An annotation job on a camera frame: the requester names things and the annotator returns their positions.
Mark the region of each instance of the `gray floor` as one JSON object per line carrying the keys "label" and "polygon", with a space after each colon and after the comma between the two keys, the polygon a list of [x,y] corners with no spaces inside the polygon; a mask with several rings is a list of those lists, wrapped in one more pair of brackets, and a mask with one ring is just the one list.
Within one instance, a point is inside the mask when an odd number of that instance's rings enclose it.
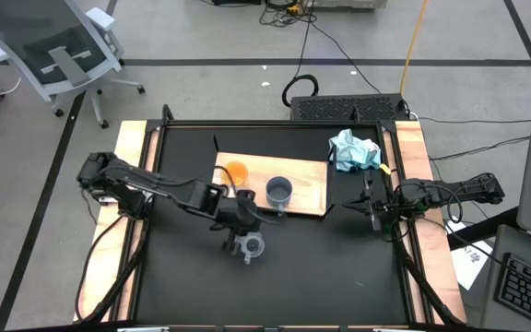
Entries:
{"label": "gray floor", "polygon": [[[531,1],[514,0],[531,39]],[[105,8],[108,0],[78,1],[83,9]],[[334,36],[354,58],[403,59],[421,0],[391,0],[371,13],[318,13],[317,25]],[[298,58],[305,25],[285,29],[260,26],[261,7],[219,8],[199,0],[119,0],[115,28],[126,59]],[[305,57],[342,58],[336,46],[316,30]],[[431,1],[416,44],[416,59],[516,59],[528,54],[503,1]],[[360,68],[382,92],[398,91],[402,68]],[[7,328],[68,324],[83,259],[93,225],[81,200],[75,176],[91,151],[114,146],[122,120],[158,118],[168,103],[181,119],[287,119],[280,93],[295,66],[127,66],[121,77],[145,84],[135,89],[105,89],[102,108],[111,127],[101,130],[85,102],[77,118],[63,166],[34,247]],[[321,94],[372,93],[349,66],[304,66],[317,76]],[[0,65],[0,85],[7,89],[18,74]],[[298,84],[292,95],[310,93]],[[531,67],[410,68],[405,97],[420,116],[439,119],[531,118]],[[65,119],[50,114],[28,84],[0,101],[0,303],[44,181],[51,167]],[[429,153],[456,151],[529,135],[529,124],[446,125],[424,123]],[[439,163],[446,181],[480,172],[499,178],[506,199],[485,206],[494,215],[517,205],[526,143]],[[472,206],[469,220],[483,217]],[[465,292],[468,315],[477,322],[480,283]]]}

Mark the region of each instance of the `light blue towel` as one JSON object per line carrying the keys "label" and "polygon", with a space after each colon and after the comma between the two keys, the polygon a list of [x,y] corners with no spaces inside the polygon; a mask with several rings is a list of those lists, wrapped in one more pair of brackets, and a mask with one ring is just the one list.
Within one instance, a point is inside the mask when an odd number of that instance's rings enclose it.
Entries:
{"label": "light blue towel", "polygon": [[361,140],[351,134],[351,129],[344,129],[339,135],[329,138],[329,148],[337,146],[337,169],[343,172],[365,170],[380,166],[380,148],[370,139]]}

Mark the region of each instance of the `metal cup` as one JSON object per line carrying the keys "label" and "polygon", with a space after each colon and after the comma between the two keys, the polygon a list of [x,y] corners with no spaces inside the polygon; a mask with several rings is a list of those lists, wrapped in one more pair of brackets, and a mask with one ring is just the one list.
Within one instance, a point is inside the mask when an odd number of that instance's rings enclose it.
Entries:
{"label": "metal cup", "polygon": [[274,177],[265,185],[265,192],[267,194],[267,203],[275,208],[277,214],[281,216],[292,196],[290,180],[282,176]]}

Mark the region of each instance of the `keyboard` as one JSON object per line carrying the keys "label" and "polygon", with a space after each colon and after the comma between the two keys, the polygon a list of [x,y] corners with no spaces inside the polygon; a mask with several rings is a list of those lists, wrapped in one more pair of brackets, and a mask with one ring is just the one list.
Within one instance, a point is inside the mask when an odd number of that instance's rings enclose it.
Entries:
{"label": "keyboard", "polygon": [[506,253],[495,291],[495,301],[531,319],[531,264]]}

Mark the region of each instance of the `chair base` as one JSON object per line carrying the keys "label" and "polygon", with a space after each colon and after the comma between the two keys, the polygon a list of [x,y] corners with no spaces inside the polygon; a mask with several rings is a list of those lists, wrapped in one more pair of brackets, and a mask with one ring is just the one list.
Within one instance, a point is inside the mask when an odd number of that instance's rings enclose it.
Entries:
{"label": "chair base", "polygon": [[[109,85],[113,84],[120,87],[136,87],[138,90],[138,93],[143,94],[146,93],[145,87],[143,87],[142,84],[138,82],[133,81],[127,81],[123,79],[113,79],[113,78],[101,78],[97,84],[89,84],[88,87],[85,89],[86,91],[86,98],[89,98],[91,101],[91,105],[93,106],[93,112],[96,114],[96,119],[98,120],[98,124],[100,124],[100,127],[102,129],[105,129],[109,127],[108,121],[106,121],[103,118],[103,115],[101,114],[101,106],[100,106],[100,95],[103,93],[103,90],[101,87],[103,85]],[[63,116],[65,113],[63,112],[63,106],[67,105],[70,101],[72,101],[76,95],[79,93],[82,93],[83,89],[77,90],[77,91],[69,91],[67,93],[63,93],[60,95],[56,95],[54,98],[54,103],[52,106],[53,114],[57,117]]]}

